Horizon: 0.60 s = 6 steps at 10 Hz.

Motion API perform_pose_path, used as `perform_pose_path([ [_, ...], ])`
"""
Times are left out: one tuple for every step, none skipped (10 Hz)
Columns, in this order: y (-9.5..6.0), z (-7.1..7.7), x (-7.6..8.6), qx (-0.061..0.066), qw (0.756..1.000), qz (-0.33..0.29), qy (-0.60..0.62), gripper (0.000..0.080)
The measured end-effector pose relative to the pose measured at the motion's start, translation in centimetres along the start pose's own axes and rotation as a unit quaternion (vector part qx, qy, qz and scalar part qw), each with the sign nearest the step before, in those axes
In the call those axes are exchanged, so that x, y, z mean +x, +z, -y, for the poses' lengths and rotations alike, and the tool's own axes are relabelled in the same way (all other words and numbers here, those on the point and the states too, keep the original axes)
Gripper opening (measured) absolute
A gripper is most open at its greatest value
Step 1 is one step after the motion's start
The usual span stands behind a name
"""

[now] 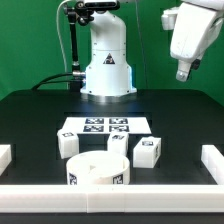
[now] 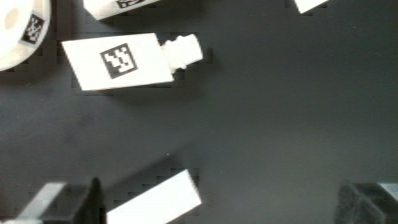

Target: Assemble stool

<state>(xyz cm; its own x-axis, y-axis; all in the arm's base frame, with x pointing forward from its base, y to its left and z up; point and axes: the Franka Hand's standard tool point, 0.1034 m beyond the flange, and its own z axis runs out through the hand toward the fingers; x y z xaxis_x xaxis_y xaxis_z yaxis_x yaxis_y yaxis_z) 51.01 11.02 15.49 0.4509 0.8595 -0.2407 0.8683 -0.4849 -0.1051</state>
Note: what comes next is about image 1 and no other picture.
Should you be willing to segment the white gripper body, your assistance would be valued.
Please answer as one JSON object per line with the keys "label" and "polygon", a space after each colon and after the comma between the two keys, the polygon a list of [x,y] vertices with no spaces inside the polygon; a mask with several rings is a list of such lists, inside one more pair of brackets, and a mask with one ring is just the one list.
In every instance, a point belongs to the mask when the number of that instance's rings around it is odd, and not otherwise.
{"label": "white gripper body", "polygon": [[177,80],[185,82],[190,71],[199,67],[223,23],[224,1],[184,1],[180,5],[170,45],[170,55],[178,60]]}

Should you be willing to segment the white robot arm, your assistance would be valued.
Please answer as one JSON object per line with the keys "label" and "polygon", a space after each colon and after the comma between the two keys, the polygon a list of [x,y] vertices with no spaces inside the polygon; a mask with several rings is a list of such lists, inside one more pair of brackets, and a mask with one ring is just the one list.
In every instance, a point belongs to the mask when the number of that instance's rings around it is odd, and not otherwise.
{"label": "white robot arm", "polygon": [[[178,60],[176,79],[185,82],[198,68],[206,49],[224,24],[224,0],[181,0],[161,16],[162,27],[173,32],[170,55]],[[126,62],[126,25],[111,12],[118,0],[83,0],[90,22],[92,59],[85,70],[81,93],[105,101],[133,94],[132,69]]]}

